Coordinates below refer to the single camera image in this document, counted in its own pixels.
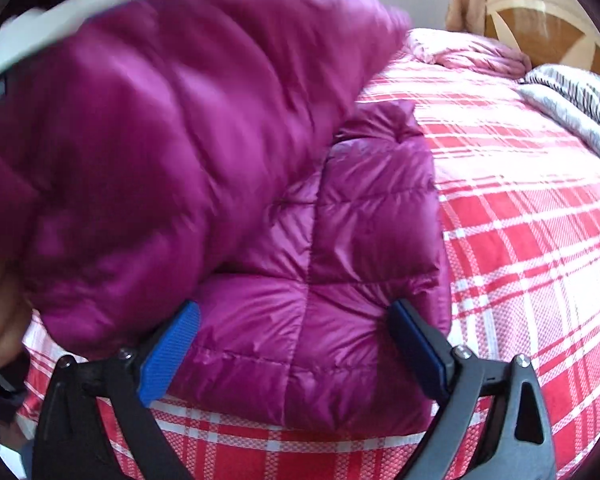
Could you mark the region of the magenta puffer jacket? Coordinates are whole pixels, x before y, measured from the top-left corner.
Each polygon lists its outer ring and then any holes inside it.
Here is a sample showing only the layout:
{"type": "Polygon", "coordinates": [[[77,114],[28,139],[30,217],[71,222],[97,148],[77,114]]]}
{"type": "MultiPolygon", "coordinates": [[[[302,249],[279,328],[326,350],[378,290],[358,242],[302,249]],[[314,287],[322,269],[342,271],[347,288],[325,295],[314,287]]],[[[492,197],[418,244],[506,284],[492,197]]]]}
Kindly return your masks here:
{"type": "Polygon", "coordinates": [[[136,344],[351,133],[410,18],[378,0],[133,0],[15,67],[0,261],[62,348],[136,344]]]}

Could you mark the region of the grey floral pillow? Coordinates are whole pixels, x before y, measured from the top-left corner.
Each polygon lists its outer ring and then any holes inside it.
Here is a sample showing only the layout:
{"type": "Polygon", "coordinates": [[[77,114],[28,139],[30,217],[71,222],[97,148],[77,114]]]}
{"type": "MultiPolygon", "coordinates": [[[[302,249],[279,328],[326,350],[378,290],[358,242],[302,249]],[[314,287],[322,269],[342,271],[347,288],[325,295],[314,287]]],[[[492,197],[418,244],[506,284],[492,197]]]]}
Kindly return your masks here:
{"type": "Polygon", "coordinates": [[[527,103],[580,139],[600,159],[600,125],[595,120],[542,84],[522,84],[516,91],[527,103]]]}

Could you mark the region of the striped pillow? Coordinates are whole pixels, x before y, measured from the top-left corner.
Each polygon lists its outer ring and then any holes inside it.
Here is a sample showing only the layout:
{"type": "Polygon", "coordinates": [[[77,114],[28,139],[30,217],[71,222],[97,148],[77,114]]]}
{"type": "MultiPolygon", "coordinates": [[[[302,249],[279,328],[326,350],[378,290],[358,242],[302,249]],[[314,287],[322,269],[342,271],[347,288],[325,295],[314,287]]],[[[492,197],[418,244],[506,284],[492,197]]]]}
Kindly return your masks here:
{"type": "Polygon", "coordinates": [[[567,65],[543,64],[519,82],[557,92],[600,126],[600,75],[567,65]]]}

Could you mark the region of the pink folded quilt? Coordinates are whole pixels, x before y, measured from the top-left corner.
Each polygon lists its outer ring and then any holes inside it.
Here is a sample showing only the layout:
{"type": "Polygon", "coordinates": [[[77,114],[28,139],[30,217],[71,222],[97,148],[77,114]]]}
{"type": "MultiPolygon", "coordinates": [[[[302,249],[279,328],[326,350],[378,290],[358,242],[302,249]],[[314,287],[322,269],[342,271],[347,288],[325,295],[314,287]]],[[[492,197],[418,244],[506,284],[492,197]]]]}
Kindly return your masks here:
{"type": "Polygon", "coordinates": [[[507,79],[520,79],[532,70],[528,55],[498,40],[468,32],[414,28],[406,36],[405,51],[425,64],[507,79]]]}

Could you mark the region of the wooden bed headboard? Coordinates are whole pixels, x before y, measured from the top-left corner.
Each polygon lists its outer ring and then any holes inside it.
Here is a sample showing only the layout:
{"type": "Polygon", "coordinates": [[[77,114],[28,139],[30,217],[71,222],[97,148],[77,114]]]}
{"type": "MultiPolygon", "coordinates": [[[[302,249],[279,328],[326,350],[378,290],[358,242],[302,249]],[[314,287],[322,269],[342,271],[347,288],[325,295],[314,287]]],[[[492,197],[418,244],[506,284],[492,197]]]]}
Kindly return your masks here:
{"type": "Polygon", "coordinates": [[[577,0],[486,0],[484,34],[524,52],[534,66],[600,75],[600,31],[577,0]]]}

